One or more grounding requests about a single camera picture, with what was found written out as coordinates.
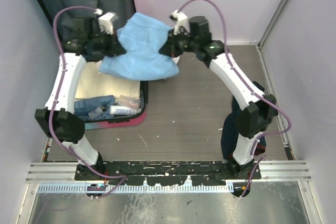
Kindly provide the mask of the blue shirt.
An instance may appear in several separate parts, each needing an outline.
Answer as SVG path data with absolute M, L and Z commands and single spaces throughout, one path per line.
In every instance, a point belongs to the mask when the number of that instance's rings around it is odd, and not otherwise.
M 136 12 L 117 31 L 117 38 L 125 53 L 105 56 L 98 71 L 121 79 L 153 81 L 174 77 L 179 68 L 169 56 L 159 53 L 168 39 L 171 27 Z

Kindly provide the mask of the beige cloth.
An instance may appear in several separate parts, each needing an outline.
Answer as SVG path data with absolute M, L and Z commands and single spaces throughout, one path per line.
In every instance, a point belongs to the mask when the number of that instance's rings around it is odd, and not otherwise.
M 140 97 L 140 81 L 119 79 L 98 72 L 95 62 L 88 62 L 81 74 L 75 99 L 90 99 L 113 95 L 115 98 L 123 95 L 126 97 Z

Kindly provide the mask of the clear plastic cup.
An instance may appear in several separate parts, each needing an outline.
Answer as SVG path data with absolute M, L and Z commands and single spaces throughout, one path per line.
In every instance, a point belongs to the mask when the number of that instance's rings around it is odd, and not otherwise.
M 138 109 L 140 107 L 141 101 L 139 98 L 133 98 L 133 97 L 121 95 L 119 96 L 117 103 L 118 105 L 121 105 L 124 107 Z

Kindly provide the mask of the white plastic bottle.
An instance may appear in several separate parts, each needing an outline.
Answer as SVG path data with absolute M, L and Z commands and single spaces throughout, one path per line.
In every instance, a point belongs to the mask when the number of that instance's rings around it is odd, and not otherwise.
M 112 105 L 109 109 L 110 115 L 136 115 L 140 111 L 141 109 L 133 109 L 121 105 Z

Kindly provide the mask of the small clear vial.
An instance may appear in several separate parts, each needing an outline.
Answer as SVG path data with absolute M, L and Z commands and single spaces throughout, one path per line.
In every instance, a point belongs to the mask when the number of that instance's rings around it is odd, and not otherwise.
M 88 117 L 90 119 L 95 119 L 95 118 L 103 115 L 106 110 L 107 110 L 106 106 L 104 106 L 104 105 L 103 106 L 99 106 L 99 107 L 93 109 L 92 111 L 90 111 L 88 113 Z

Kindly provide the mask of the dark blue patterned cloth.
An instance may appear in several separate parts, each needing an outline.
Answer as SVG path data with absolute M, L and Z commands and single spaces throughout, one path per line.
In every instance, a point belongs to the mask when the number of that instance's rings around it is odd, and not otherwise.
M 74 102 L 74 115 L 78 116 L 83 121 L 99 121 L 99 120 L 112 119 L 113 115 L 110 115 L 109 109 L 110 106 L 115 105 L 115 103 L 116 99 L 112 95 L 78 100 Z M 107 107 L 107 110 L 104 112 L 103 115 L 95 119 L 90 119 L 88 117 L 88 113 L 90 111 L 103 105 Z

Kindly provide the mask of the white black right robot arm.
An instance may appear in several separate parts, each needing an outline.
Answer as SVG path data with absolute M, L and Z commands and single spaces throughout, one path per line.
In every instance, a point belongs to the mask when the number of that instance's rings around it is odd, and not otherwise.
M 225 83 L 242 111 L 235 120 L 237 145 L 228 159 L 232 176 L 241 179 L 253 166 L 260 137 L 278 114 L 276 98 L 259 90 L 228 53 L 226 45 L 212 39 L 204 16 L 188 18 L 183 12 L 175 11 L 170 19 L 175 25 L 159 52 L 172 58 L 184 52 L 195 53 Z

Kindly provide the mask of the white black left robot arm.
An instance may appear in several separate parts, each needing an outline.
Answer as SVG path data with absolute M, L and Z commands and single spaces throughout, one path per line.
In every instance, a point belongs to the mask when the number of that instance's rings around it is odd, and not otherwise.
M 35 119 L 43 132 L 65 152 L 74 156 L 93 180 L 122 178 L 122 175 L 107 174 L 101 154 L 85 136 L 83 120 L 74 115 L 76 89 L 86 60 L 81 55 L 64 52 L 57 32 L 56 18 L 52 24 L 60 52 L 58 72 L 44 108 L 35 111 Z

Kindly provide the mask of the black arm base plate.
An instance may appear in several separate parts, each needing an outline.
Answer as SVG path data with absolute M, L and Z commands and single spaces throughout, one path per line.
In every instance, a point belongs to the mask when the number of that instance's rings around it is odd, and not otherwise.
M 235 175 L 230 163 L 226 161 L 113 161 L 103 163 L 105 175 L 126 176 L 125 183 L 131 186 L 183 185 L 191 179 L 192 186 L 225 185 L 226 180 L 248 179 L 247 173 Z

